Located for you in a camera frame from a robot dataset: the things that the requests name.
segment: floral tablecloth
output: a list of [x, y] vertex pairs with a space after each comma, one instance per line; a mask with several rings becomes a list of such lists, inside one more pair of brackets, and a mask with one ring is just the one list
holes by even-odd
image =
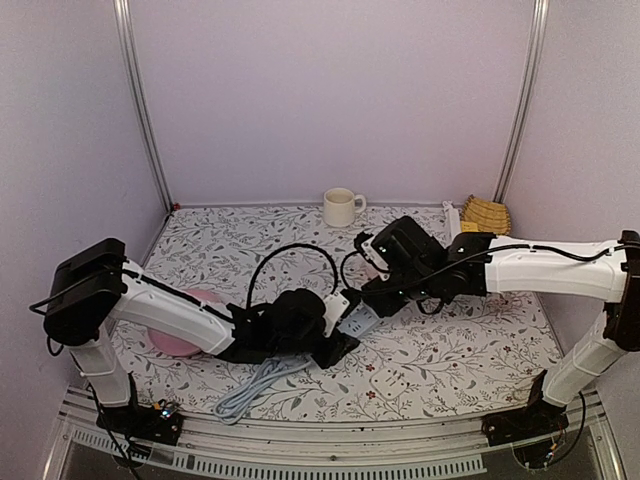
[[[146, 270], [175, 287], [211, 290], [242, 305], [253, 270], [273, 249], [308, 242], [327, 249], [339, 262], [353, 249], [357, 233], [377, 232], [405, 214], [447, 242], [440, 208], [370, 207], [343, 229], [327, 227], [316, 206], [179, 210]], [[300, 286], [322, 295], [330, 290], [331, 278], [326, 260], [317, 253], [286, 252], [265, 268], [254, 303]], [[361, 259], [353, 259], [347, 278], [355, 285], [366, 279]], [[114, 345], [143, 399], [176, 400], [197, 413], [211, 412], [223, 393], [256, 368], [204, 354], [168, 357], [154, 349], [144, 327], [124, 321]], [[313, 367], [278, 381], [249, 415], [282, 421], [382, 421], [516, 406], [526, 401], [533, 377], [559, 355], [531, 293], [459, 297], [434, 316], [409, 306], [384, 319], [335, 367]]]

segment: white mug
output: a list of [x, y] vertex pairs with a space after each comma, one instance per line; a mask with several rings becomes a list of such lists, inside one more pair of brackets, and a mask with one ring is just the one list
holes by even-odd
[[346, 227], [351, 225], [356, 215], [367, 208], [367, 199], [364, 195], [356, 195], [346, 188], [332, 188], [324, 192], [324, 211], [322, 218], [324, 223], [331, 227]]

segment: lavender wall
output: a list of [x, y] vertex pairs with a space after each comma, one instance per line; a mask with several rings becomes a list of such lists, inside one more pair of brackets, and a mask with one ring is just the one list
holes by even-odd
[[[529, 238], [618, 238], [640, 230], [639, 2], [552, 2], [542, 65], [507, 203]], [[602, 307], [547, 296], [570, 348]], [[640, 478], [640, 358], [598, 382], [629, 478]]]
[[3, 2], [0, 65], [0, 477], [33, 480], [74, 374], [26, 306], [106, 236], [140, 258], [162, 212], [112, 2]]
[[189, 204], [490, 197], [530, 1], [132, 2], [172, 194]]

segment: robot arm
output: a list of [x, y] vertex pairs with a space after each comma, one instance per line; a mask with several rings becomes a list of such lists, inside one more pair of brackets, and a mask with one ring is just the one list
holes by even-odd
[[487, 415], [483, 431], [493, 444], [564, 428], [566, 406], [581, 389], [630, 351], [640, 350], [640, 236], [625, 231], [602, 243], [515, 240], [462, 233], [447, 248], [410, 217], [377, 236], [362, 234], [356, 249], [380, 276], [362, 288], [363, 301], [380, 316], [409, 301], [456, 295], [536, 291], [603, 300], [587, 334], [558, 364], [536, 377], [522, 409]]
[[44, 328], [65, 345], [89, 380], [109, 429], [175, 444], [181, 418], [138, 405], [133, 378], [117, 359], [107, 318], [124, 319], [187, 341], [234, 363], [261, 363], [273, 355], [310, 354], [328, 368], [359, 344], [334, 327], [359, 303], [349, 292], [324, 300], [305, 289], [283, 292], [272, 304], [220, 308], [145, 275], [124, 255], [124, 244], [107, 239], [63, 262], [56, 270]]

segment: mug handle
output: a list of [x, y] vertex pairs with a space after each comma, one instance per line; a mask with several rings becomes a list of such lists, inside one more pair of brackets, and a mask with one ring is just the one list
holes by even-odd
[[353, 197], [353, 200], [355, 203], [357, 203], [358, 200], [360, 200], [360, 203], [362, 204], [358, 208], [356, 208], [356, 215], [358, 213], [364, 212], [364, 209], [367, 208], [367, 199], [364, 197], [364, 195], [355, 195]]

